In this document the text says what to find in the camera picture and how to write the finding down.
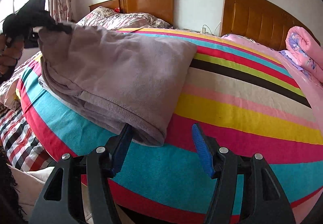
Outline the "person's left hand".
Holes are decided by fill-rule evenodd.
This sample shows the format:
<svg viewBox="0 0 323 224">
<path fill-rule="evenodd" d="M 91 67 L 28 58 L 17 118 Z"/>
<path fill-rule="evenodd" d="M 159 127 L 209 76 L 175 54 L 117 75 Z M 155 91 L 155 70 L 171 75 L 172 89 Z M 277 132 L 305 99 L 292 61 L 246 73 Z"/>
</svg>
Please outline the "person's left hand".
<svg viewBox="0 0 323 224">
<path fill-rule="evenodd" d="M 22 56 L 24 49 L 23 37 L 17 37 L 11 47 L 6 47 L 6 37 L 1 34 L 1 74 L 5 75 L 10 67 L 14 67 Z"/>
</svg>

